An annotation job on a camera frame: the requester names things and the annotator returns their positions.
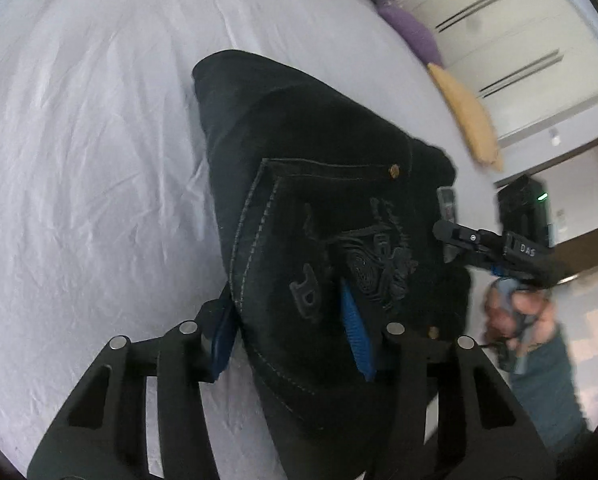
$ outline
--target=mattress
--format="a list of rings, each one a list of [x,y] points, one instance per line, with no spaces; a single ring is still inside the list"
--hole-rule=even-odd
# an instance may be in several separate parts
[[[111,337],[162,335],[224,285],[191,71],[227,48],[303,70],[441,146],[460,221],[496,230],[486,172],[366,0],[0,0],[0,449],[23,473]],[[240,341],[202,390],[221,478],[283,479]]]

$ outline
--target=drawer handle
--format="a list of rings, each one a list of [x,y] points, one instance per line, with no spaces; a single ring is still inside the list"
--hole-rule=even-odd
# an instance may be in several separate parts
[[[473,15],[475,12],[479,12],[481,9],[484,9],[487,6],[492,5],[499,0],[477,0],[473,4],[461,9],[455,15],[450,16],[444,22],[439,23],[435,29],[437,32],[443,32],[446,28],[450,28],[456,23],[459,23],[461,20],[465,20],[468,16]]]
[[[537,74],[542,70],[551,67],[552,65],[560,63],[562,60],[563,54],[560,53],[560,50],[553,50],[551,53],[546,54],[546,56],[540,57],[536,61],[521,67],[519,70],[509,73],[505,77],[502,77],[498,81],[495,81],[488,86],[484,86],[481,90],[479,90],[479,97],[485,98],[500,92],[504,88],[507,88],[514,83],[518,83],[526,77],[530,77],[531,75]]]

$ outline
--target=yellow pillow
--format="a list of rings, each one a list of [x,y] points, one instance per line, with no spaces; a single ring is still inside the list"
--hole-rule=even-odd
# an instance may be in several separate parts
[[[499,153],[495,130],[486,109],[474,94],[449,72],[434,63],[428,64],[428,70],[452,110],[474,159],[502,171],[503,158]]]

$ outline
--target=silver screw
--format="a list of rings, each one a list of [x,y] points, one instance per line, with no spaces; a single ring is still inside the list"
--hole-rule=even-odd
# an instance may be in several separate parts
[[[124,336],[117,335],[110,340],[109,345],[112,350],[118,350],[123,348],[127,342],[128,340]]]
[[[458,345],[464,350],[471,350],[474,348],[474,339],[467,335],[462,335],[457,339]]]
[[[197,328],[199,326],[194,321],[184,321],[179,325],[179,332],[182,334],[193,334]]]
[[[403,334],[406,329],[403,328],[403,325],[401,323],[388,323],[386,330],[388,331],[388,333],[392,334],[392,335],[401,335]]]

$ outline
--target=bed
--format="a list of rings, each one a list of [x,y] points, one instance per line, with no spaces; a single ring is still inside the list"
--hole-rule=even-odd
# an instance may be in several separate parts
[[[23,473],[111,337],[162,335],[223,287],[191,71],[227,48],[441,146],[460,221],[497,229],[488,174],[367,0],[0,0],[0,450]],[[283,479],[240,342],[203,396],[221,478]],[[158,475],[153,384],[146,412]]]

